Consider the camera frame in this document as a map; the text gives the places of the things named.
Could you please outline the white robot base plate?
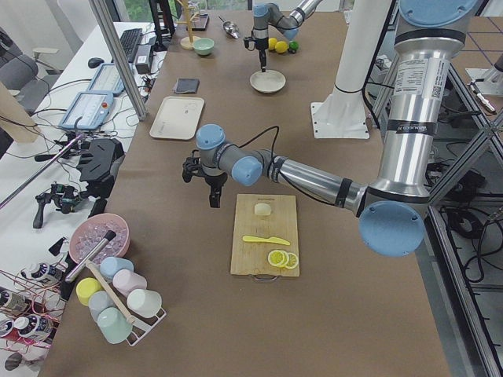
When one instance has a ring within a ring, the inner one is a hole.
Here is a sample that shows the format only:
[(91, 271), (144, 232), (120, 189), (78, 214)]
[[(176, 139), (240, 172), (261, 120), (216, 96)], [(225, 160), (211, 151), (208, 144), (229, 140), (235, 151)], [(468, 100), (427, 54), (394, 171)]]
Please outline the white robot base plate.
[(311, 123), (317, 139), (368, 139), (362, 100), (355, 103), (311, 102)]

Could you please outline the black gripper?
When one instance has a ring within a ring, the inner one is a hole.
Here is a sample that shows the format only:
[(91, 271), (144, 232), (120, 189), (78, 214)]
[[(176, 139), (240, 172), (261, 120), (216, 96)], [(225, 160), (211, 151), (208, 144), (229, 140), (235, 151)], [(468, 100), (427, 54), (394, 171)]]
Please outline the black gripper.
[(257, 42), (257, 50), (259, 51), (259, 61), (261, 72), (266, 71), (266, 51), (268, 50), (268, 42)]
[(227, 178), (227, 173), (221, 173), (216, 176), (207, 174), (205, 176), (204, 180), (210, 186), (209, 203), (211, 208), (220, 208), (222, 188)]

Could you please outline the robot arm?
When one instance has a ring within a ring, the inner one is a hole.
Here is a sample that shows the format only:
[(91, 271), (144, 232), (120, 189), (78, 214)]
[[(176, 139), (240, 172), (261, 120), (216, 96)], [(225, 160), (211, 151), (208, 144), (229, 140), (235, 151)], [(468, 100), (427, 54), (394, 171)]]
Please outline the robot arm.
[(286, 39), (293, 40), (301, 25), (314, 13), (320, 0), (301, 1), (288, 16), (275, 3), (260, 3), (253, 6), (253, 28), (251, 35), (244, 39), (248, 49), (251, 42), (259, 52), (261, 72), (266, 71), (266, 51), (269, 49), (269, 26), (275, 27)]
[(332, 93), (311, 109), (317, 138), (365, 138), (365, 84), (389, 18), (398, 16), (398, 68), (374, 181), (360, 185), (298, 163), (273, 150), (247, 152), (226, 139), (223, 128), (202, 126), (196, 151), (183, 166), (189, 181), (199, 176), (211, 186), (218, 206), (228, 178), (250, 186), (260, 177), (283, 183), (330, 206), (350, 210), (364, 243), (378, 254), (402, 257), (424, 238), (424, 186), (431, 145), (452, 58), (464, 47), (474, 1), (357, 1), (343, 46)]

